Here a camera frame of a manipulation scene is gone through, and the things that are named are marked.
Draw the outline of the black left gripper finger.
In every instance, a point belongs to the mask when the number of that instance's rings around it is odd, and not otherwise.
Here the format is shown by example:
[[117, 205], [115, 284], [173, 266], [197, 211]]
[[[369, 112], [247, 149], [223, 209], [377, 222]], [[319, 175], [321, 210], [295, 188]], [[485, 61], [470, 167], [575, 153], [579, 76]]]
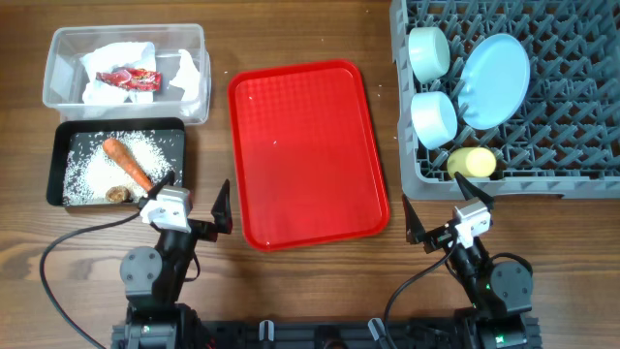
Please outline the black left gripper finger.
[[157, 182], [151, 189], [149, 189], [146, 193], [146, 197], [148, 199], [155, 199], [159, 192], [167, 185], [173, 185], [175, 181], [175, 172], [174, 170], [170, 170], [166, 173], [166, 175]]
[[211, 209], [213, 224], [218, 234], [229, 235], [233, 230], [233, 218], [230, 199], [231, 184], [226, 179]]

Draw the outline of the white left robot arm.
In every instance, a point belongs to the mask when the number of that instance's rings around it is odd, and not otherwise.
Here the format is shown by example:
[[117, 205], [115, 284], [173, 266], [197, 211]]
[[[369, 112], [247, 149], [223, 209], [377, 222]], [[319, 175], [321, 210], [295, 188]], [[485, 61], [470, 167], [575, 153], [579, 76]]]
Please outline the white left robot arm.
[[200, 240], [215, 242], [233, 229], [230, 182], [225, 180], [211, 209], [211, 222], [191, 219], [191, 192], [173, 186], [174, 172], [139, 199], [139, 216], [158, 234], [155, 246], [137, 247], [123, 258], [120, 276], [128, 301], [125, 323], [112, 329], [111, 346], [140, 348], [215, 348], [215, 337], [198, 313], [178, 301], [193, 279]]

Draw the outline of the red snack wrapper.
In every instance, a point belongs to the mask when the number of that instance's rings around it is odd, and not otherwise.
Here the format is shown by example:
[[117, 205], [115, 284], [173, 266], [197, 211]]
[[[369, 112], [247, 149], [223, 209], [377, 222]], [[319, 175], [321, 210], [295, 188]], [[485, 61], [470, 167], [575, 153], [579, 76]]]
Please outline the red snack wrapper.
[[162, 75], [145, 69], [124, 68], [112, 73], [97, 73], [96, 79], [127, 91], [159, 91]]

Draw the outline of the light blue plate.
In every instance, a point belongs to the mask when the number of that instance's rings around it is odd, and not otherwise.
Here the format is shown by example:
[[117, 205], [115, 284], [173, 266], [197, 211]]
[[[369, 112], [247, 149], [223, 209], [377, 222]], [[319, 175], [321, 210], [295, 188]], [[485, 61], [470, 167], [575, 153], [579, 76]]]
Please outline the light blue plate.
[[457, 96], [464, 121], [488, 130], [510, 119], [521, 106], [530, 81], [525, 48], [509, 34], [484, 39], [470, 54], [461, 73], [464, 87]]

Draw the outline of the mint green bowl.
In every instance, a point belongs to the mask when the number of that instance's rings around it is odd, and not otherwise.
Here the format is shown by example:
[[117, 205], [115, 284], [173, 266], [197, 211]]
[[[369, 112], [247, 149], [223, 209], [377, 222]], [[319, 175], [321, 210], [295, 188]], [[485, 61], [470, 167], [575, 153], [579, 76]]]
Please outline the mint green bowl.
[[450, 47], [438, 27], [411, 30], [408, 52], [413, 74], [420, 83], [429, 83], [445, 75], [450, 68]]

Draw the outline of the white paper napkin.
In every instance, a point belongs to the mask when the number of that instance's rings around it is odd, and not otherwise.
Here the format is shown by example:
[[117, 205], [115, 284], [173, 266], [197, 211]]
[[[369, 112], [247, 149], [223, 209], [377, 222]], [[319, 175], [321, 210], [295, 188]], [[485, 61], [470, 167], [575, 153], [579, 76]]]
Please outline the white paper napkin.
[[[87, 78], [81, 94], [81, 101], [85, 105], [176, 102], [191, 110], [209, 99], [209, 81], [202, 74], [202, 63], [186, 48], [159, 49], [152, 42], [118, 42], [85, 54], [80, 63]], [[160, 73], [160, 90], [127, 91], [96, 79], [97, 73], [112, 73], [124, 68]]]

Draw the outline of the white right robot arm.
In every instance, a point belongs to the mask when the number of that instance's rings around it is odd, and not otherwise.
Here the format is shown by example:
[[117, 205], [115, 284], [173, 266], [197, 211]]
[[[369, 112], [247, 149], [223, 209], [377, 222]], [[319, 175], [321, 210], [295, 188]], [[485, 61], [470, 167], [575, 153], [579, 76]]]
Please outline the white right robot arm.
[[399, 286], [388, 301], [384, 318], [389, 317], [402, 291], [445, 265], [471, 306], [454, 312], [455, 328], [441, 337], [454, 338], [460, 348], [540, 348], [539, 322], [526, 315], [532, 310], [532, 265], [508, 252], [488, 254], [481, 235], [492, 226], [494, 198], [461, 173], [456, 173], [455, 179], [465, 202], [452, 210], [451, 220], [433, 230], [424, 229], [408, 198], [402, 198], [406, 240], [422, 244], [427, 254], [443, 251], [445, 256]]

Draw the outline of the orange carrot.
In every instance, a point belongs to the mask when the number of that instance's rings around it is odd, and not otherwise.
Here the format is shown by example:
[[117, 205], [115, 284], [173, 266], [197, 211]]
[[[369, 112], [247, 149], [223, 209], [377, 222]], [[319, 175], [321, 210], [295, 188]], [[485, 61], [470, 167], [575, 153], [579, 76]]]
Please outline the orange carrot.
[[145, 172], [121, 141], [109, 138], [103, 142], [103, 150], [104, 153], [142, 189], [148, 192], [153, 188], [151, 180], [146, 176]]

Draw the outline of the yellow plastic cup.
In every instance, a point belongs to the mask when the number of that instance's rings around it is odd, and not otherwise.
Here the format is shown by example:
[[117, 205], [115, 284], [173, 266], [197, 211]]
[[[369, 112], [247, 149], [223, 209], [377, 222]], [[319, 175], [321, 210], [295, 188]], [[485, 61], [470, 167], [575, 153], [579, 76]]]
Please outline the yellow plastic cup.
[[492, 151], [484, 147], [462, 147], [448, 158], [447, 172], [450, 178], [456, 173], [465, 177], [489, 177], [497, 167]]

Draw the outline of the white rice pile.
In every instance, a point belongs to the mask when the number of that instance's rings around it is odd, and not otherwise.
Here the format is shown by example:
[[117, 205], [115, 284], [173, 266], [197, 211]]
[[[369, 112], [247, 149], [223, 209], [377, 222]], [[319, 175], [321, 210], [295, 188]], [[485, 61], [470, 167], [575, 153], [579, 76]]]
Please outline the white rice pile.
[[111, 160], [103, 150], [104, 141], [114, 138], [125, 145], [152, 183], [168, 172], [175, 172], [174, 184], [183, 184], [185, 133], [178, 129], [76, 133], [70, 137], [63, 178], [64, 206], [108, 205], [109, 189], [121, 186], [128, 190], [128, 201], [146, 194], [129, 174]]

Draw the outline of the brown food scrap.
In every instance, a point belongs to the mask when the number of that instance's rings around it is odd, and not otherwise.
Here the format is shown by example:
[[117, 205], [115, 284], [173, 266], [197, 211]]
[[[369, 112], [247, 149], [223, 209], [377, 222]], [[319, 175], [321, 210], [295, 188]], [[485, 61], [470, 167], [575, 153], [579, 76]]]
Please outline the brown food scrap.
[[114, 186], [106, 193], [106, 200], [113, 204], [128, 202], [131, 199], [131, 192], [124, 186]]

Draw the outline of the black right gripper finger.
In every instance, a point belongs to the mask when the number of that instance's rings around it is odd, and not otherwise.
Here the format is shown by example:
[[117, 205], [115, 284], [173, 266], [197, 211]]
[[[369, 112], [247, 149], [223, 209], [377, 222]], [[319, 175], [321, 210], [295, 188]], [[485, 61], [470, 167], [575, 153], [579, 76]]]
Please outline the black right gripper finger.
[[466, 201], [478, 199], [483, 204], [485, 204], [488, 209], [494, 208], [494, 198], [485, 193], [483, 190], [479, 189], [479, 187], [477, 187], [473, 183], [471, 183], [463, 174], [461, 174], [460, 172], [455, 172], [454, 178], [461, 191], [461, 194]]
[[425, 229], [413, 206], [411, 205], [411, 202], [405, 194], [402, 195], [402, 203], [406, 220], [406, 240], [410, 244], [418, 244], [423, 242], [426, 234]]

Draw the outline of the light blue small bowl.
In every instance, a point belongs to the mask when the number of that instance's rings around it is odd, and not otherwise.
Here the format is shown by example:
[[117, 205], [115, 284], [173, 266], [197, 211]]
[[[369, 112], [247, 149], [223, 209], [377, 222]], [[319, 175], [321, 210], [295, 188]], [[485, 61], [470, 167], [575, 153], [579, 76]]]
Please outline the light blue small bowl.
[[447, 94], [441, 91], [417, 93], [411, 102], [411, 119], [418, 140], [427, 149], [451, 142], [457, 131], [457, 117]]

